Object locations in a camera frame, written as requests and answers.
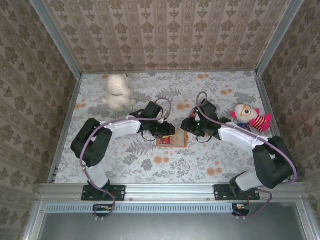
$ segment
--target plush toy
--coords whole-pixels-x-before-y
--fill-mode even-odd
[[[262,132],[270,128],[270,121],[272,119],[271,114],[267,114],[265,117],[260,116],[259,108],[255,110],[252,106],[246,104],[238,104],[231,113],[231,116],[243,124],[249,123]]]
[[[109,94],[102,102],[117,112],[122,112],[125,107],[134,106],[137,101],[130,98],[134,92],[129,88],[129,78],[126,74],[112,74],[106,79]]]

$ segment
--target cable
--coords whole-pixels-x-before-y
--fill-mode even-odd
[[[161,98],[158,98],[155,103],[157,103],[159,100],[166,100],[168,103],[169,103],[169,110],[168,112],[162,116],[162,117],[159,117],[159,118],[136,118],[136,117],[127,117],[126,120],[127,121],[130,121],[130,120],[139,120],[139,121],[160,121],[162,119],[165,119],[165,118],[168,118],[170,116],[170,112],[171,112],[171,109],[172,109],[172,104],[170,102],[169,99],[165,98],[165,97],[161,97]],[[114,211],[115,207],[116,207],[116,199],[115,197],[108,191],[98,187],[93,181],[92,179],[90,178],[88,172],[87,172],[87,169],[86,169],[86,163],[84,162],[84,155],[85,155],[85,152],[86,152],[86,149],[91,141],[91,139],[94,137],[94,135],[100,130],[102,129],[103,127],[107,126],[107,125],[112,125],[112,124],[116,124],[116,123],[119,123],[119,122],[123,122],[123,118],[122,119],[117,119],[117,120],[114,120],[114,121],[110,121],[110,122],[105,122],[103,124],[101,124],[100,126],[98,126],[92,133],[91,135],[89,136],[89,138],[87,139],[87,141],[85,142],[84,146],[83,146],[83,149],[81,151],[81,154],[80,154],[80,158],[79,158],[79,162],[80,162],[80,166],[84,169],[84,173],[86,175],[86,177],[88,178],[88,181],[90,182],[90,184],[97,190],[101,191],[101,192],[104,192],[106,194],[108,194],[111,198],[112,198],[112,201],[113,201],[113,204],[112,204],[112,208],[110,210],[110,212],[104,217],[104,218],[107,218],[110,216],[110,214]]]
[[[292,168],[292,171],[293,171],[293,179],[290,180],[290,181],[287,181],[287,182],[282,182],[281,184],[292,184],[292,183],[294,183],[294,182],[297,180],[298,173],[297,173],[297,170],[296,170],[296,168],[295,168],[294,163],[293,163],[293,162],[291,161],[291,159],[290,159],[289,157],[287,157],[287,155],[286,155],[284,152],[282,152],[279,148],[277,148],[276,146],[272,145],[272,144],[269,143],[268,141],[262,139],[261,137],[259,137],[259,136],[257,137],[257,136],[254,135],[253,133],[250,133],[250,132],[242,129],[241,127],[238,127],[238,126],[233,127],[233,126],[227,125],[227,124],[225,124],[225,123],[221,123],[221,122],[215,121],[215,120],[209,118],[207,115],[205,115],[205,113],[201,110],[200,105],[199,105],[199,97],[200,97],[201,94],[205,94],[205,100],[206,100],[206,101],[207,101],[207,99],[208,99],[208,95],[207,95],[207,93],[206,93],[205,91],[200,92],[200,93],[198,94],[198,96],[196,97],[196,107],[198,108],[199,112],[203,115],[203,117],[204,117],[205,119],[209,120],[210,122],[212,122],[212,123],[214,123],[214,124],[219,124],[219,125],[221,125],[221,126],[224,126],[224,127],[227,127],[227,128],[230,128],[230,129],[234,129],[234,130],[236,130],[236,131],[239,131],[239,132],[241,132],[241,133],[243,133],[243,134],[248,135],[249,137],[255,138],[255,139],[263,142],[264,144],[268,145],[270,148],[272,148],[273,150],[275,150],[276,152],[278,152],[278,153],[288,162],[288,164],[289,164],[289,165],[291,166],[291,168]]]
[[[211,139],[212,139],[212,136],[209,137],[209,139],[208,139],[207,141],[199,141],[199,137],[198,137],[198,136],[196,137],[196,141],[197,141],[198,143],[200,143],[200,144],[205,144],[205,143],[209,142]]]
[[[144,140],[148,141],[148,142],[154,142],[154,141],[157,139],[156,137],[155,137],[154,139],[152,139],[152,140],[146,139],[146,138],[144,137],[144,131],[141,132],[141,137],[142,137]]]
[[[101,205],[101,206],[96,206],[94,211],[93,211],[93,215],[95,216],[95,220],[98,220],[98,216],[97,216],[97,210],[98,209],[102,209],[102,208],[108,208],[109,206],[104,206],[104,205]],[[105,218],[109,217],[109,215],[107,214],[106,216],[102,216],[101,219],[104,220]]]
[[[241,213],[239,213],[239,212],[237,212],[237,211],[235,211],[235,210],[233,210],[233,212],[234,212],[235,214],[238,214],[239,217],[242,217],[243,219],[251,218],[251,217],[257,215],[258,213],[260,213],[260,212],[270,203],[273,195],[272,195],[271,192],[269,192],[269,191],[267,191],[267,190],[263,190],[263,189],[261,189],[261,188],[258,188],[258,189],[259,189],[261,192],[264,192],[264,193],[270,195],[269,199],[266,201],[266,203],[265,203],[258,211],[254,212],[254,213],[252,213],[252,214],[250,214],[250,215],[247,215],[247,216],[243,216]]]

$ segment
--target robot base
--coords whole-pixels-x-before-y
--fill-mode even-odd
[[[104,190],[111,193],[116,201],[124,201],[126,196],[125,185],[109,185]],[[92,185],[85,185],[82,189],[82,201],[112,201],[112,198],[106,193],[95,189]]]
[[[234,200],[260,200],[259,191],[256,191],[255,188],[252,188],[248,191],[244,191],[243,194],[238,195],[237,197],[230,188],[230,184],[215,184],[214,189],[214,198],[216,201],[234,201]]]

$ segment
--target floral tablecloth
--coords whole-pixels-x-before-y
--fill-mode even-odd
[[[231,118],[230,113],[237,103],[260,108],[264,115],[253,72],[133,73],[128,76],[137,104],[121,113],[115,113],[102,103],[102,98],[107,94],[105,79],[108,75],[82,76],[56,183],[87,182],[79,159],[70,146],[89,118],[100,122],[123,118],[144,109],[149,101],[166,97],[172,103],[168,122],[179,128],[195,106],[201,91],[208,93],[219,118]],[[165,101],[159,103],[164,109],[169,108]],[[268,130],[263,135],[271,137],[271,132]],[[229,182],[232,177],[253,167],[251,154],[215,138],[208,143],[198,143],[190,133],[186,148],[156,147],[155,142],[144,140],[140,134],[118,138],[110,142],[103,163],[112,183]]]

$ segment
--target white teddy bear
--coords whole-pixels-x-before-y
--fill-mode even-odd
[[[106,79],[106,86],[109,90],[109,94],[106,98],[102,99],[102,102],[116,112],[122,112],[125,110],[125,107],[134,106],[137,101],[134,98],[130,98],[134,94],[134,91],[132,91],[128,85],[128,75],[111,74]]]

